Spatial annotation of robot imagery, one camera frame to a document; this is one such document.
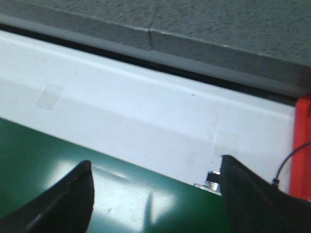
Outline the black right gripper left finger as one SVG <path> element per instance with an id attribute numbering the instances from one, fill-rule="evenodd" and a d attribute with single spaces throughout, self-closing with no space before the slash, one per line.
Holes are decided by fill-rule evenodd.
<path id="1" fill-rule="evenodd" d="M 2 233 L 85 233 L 94 204 L 91 162 L 82 161 L 41 195 L 0 219 Z"/>

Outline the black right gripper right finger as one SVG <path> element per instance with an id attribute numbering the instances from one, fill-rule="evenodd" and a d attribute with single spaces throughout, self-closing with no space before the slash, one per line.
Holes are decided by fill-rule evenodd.
<path id="1" fill-rule="evenodd" d="M 270 185 L 236 158 L 222 156 L 220 191 L 234 233 L 309 233 L 311 204 Z"/>

